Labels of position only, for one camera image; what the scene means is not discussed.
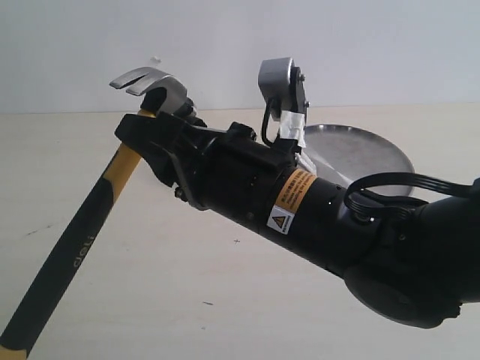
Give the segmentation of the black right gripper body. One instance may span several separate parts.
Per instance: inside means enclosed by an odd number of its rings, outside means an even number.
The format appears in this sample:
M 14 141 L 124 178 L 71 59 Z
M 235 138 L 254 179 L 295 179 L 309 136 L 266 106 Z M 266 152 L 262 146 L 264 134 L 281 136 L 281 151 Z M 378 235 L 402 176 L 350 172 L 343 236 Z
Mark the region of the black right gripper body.
M 305 220 L 275 203 L 299 151 L 296 139 L 260 144 L 252 128 L 237 122 L 226 131 L 181 124 L 172 131 L 175 195 L 269 240 L 303 238 Z

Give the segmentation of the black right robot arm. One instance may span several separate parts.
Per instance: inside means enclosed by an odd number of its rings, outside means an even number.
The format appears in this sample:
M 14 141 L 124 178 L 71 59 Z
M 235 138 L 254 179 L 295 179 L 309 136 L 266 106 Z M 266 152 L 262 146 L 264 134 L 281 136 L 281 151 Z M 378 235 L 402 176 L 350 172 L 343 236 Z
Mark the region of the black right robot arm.
M 166 113 L 128 114 L 115 135 L 177 197 L 341 278 L 386 319 L 431 329 L 479 300 L 478 183 L 383 172 L 341 187 L 298 168 L 293 140 Z

